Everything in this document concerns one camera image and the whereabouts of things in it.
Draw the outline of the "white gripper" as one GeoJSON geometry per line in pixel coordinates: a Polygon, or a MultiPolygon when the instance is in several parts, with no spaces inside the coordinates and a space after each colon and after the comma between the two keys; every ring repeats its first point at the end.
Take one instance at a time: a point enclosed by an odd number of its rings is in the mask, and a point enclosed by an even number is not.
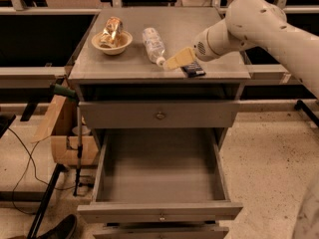
{"type": "Polygon", "coordinates": [[[185,47],[163,63],[165,70],[174,70],[195,61],[195,56],[208,62],[231,52],[254,48],[248,36],[256,24],[239,24],[223,19],[199,33],[193,41],[193,48],[185,47]]]}

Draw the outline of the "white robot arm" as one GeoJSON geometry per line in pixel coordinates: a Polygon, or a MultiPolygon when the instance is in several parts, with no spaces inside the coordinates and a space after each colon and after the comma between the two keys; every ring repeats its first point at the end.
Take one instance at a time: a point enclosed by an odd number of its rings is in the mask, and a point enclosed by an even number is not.
{"type": "Polygon", "coordinates": [[[191,48],[177,52],[163,67],[174,70],[253,47],[265,50],[319,98],[319,37],[290,25],[282,9],[265,0],[233,0],[224,19],[199,33],[191,48]]]}

